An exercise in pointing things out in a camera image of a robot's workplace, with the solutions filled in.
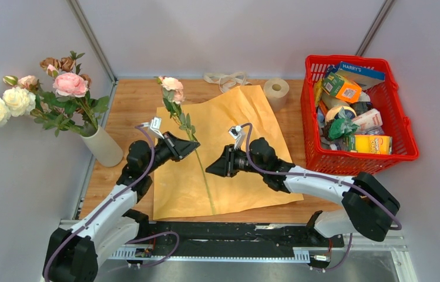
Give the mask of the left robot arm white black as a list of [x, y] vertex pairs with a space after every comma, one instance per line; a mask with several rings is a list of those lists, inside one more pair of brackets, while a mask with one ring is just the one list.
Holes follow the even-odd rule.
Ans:
[[43, 267], [45, 281], [94, 281], [99, 267], [122, 245], [144, 243], [150, 236], [148, 216], [133, 207], [152, 184], [150, 174], [167, 161], [179, 162], [200, 146], [165, 132], [129, 146], [127, 163], [116, 185], [88, 216], [51, 235]]

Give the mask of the aluminium frame rail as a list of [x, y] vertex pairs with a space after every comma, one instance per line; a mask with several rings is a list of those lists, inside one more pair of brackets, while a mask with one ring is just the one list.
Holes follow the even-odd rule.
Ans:
[[384, 241], [361, 235], [329, 238], [300, 224], [150, 222], [124, 217], [100, 245], [74, 229], [57, 229], [50, 238], [43, 277], [46, 281], [94, 281], [109, 259], [152, 266], [168, 260], [303, 263], [319, 272], [336, 269], [331, 254], [343, 249], [388, 251], [401, 281], [416, 281], [400, 236]]

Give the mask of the red plastic shopping basket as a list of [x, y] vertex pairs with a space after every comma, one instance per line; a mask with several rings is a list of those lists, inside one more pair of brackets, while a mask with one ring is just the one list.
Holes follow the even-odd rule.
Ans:
[[[348, 62], [385, 73], [385, 82], [374, 86], [367, 93], [372, 104], [381, 114], [384, 123], [383, 130], [386, 135], [392, 137], [390, 155], [351, 153], [321, 147], [313, 88], [330, 65], [340, 62]], [[384, 59], [351, 55], [307, 56], [300, 103], [306, 168], [309, 170], [341, 175], [356, 175], [359, 172], [374, 174], [401, 162], [417, 160], [419, 157], [410, 119], [404, 113], [398, 96], [398, 85], [389, 63]]]

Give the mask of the orange wrapping paper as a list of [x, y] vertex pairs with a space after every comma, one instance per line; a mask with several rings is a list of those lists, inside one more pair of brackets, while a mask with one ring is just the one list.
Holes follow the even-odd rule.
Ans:
[[225, 93], [187, 90], [182, 109], [192, 119], [200, 146], [184, 160], [167, 162], [154, 172], [154, 219], [235, 213], [303, 199], [270, 189], [257, 173], [223, 178], [205, 172], [225, 145], [234, 143], [229, 129], [247, 122], [253, 125], [252, 139], [265, 138], [279, 158], [291, 160], [261, 86], [237, 86]]

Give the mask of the round yellow white container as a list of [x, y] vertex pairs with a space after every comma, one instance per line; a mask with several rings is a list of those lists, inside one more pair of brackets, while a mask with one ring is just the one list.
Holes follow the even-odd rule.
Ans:
[[350, 106], [335, 106], [327, 111], [325, 114], [325, 123], [330, 123], [332, 120], [347, 118], [353, 120], [357, 114]]

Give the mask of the brown rose stem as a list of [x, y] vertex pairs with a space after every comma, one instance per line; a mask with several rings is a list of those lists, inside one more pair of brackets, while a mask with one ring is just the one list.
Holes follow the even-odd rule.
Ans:
[[62, 57], [61, 59], [55, 59], [48, 57], [40, 61], [40, 67], [47, 73], [48, 76], [55, 78], [61, 72], [72, 72], [79, 75], [90, 87], [92, 80], [87, 74], [81, 74], [81, 63], [77, 63], [76, 60], [84, 56], [84, 53], [76, 53], [70, 51], [68, 57]]

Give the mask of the white ribbon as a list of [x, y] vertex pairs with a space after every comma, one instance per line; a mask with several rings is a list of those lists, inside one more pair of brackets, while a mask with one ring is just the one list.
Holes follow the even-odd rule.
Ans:
[[252, 85], [247, 80], [246, 72], [225, 73], [204, 73], [203, 80], [209, 84], [217, 85], [221, 93], [228, 92], [235, 86]]

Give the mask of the green crumpled bag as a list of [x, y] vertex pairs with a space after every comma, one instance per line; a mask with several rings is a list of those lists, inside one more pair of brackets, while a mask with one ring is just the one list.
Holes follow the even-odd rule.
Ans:
[[355, 133], [358, 126], [351, 119], [341, 118], [328, 123], [327, 139], [335, 140]]

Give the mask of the artificial flower bunch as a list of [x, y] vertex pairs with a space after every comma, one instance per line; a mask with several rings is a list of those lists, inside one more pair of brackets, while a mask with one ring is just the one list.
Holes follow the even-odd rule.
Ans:
[[[182, 103], [186, 100], [186, 97], [184, 94], [184, 86], [181, 81], [170, 76], [157, 76], [156, 82], [160, 85], [163, 104], [168, 111], [170, 118], [178, 125], [180, 130], [186, 133], [187, 138], [190, 141], [198, 143], [199, 141], [195, 135], [196, 127], [192, 124], [191, 116], [182, 109]], [[211, 214], [216, 215], [217, 209], [213, 200], [210, 185], [207, 181], [203, 162], [196, 149], [194, 149], [193, 154], [196, 158], [193, 171], [201, 174], [201, 186], [205, 188]]]

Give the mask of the white rose stem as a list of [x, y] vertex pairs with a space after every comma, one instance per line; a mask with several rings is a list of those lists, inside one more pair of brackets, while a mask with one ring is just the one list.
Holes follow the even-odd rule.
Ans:
[[61, 131], [75, 130], [72, 114], [67, 112], [52, 92], [32, 92], [18, 86], [6, 90], [0, 97], [0, 127], [10, 118], [32, 118], [42, 129]]

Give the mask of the yellow orange snack box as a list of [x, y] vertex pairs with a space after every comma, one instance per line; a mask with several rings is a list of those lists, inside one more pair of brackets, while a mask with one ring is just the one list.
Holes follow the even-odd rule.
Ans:
[[390, 155], [392, 137], [383, 135], [351, 135], [343, 140], [348, 152], [374, 155]]

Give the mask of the beige cylindrical vase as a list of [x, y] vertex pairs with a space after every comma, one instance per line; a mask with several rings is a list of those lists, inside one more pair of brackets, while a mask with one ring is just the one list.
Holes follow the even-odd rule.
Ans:
[[81, 139], [102, 166], [114, 167], [122, 161], [122, 148], [103, 127], [99, 126], [94, 134]]

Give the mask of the blue Harry's box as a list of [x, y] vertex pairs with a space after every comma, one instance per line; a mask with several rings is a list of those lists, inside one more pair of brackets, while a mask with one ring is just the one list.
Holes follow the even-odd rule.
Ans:
[[340, 62], [335, 65], [332, 72], [355, 82], [362, 90], [373, 88], [385, 81], [385, 73], [370, 68], [354, 65], [347, 62]]

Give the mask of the peach rose stem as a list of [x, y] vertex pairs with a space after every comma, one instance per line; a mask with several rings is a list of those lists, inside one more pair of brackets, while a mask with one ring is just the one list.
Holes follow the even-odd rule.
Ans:
[[30, 115], [37, 119], [46, 119], [41, 104], [37, 105], [39, 81], [36, 76], [28, 75], [18, 79], [16, 76], [4, 76], [3, 81], [11, 88], [2, 95], [2, 100], [13, 117]]

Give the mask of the large pink rose stem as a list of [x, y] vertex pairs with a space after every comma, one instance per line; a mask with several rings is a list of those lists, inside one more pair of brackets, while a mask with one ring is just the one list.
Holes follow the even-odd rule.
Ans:
[[53, 91], [45, 92], [42, 101], [54, 118], [56, 131], [73, 131], [83, 137], [94, 135], [109, 108], [109, 97], [91, 97], [88, 75], [61, 71], [52, 64], [46, 67], [46, 73], [53, 78]]

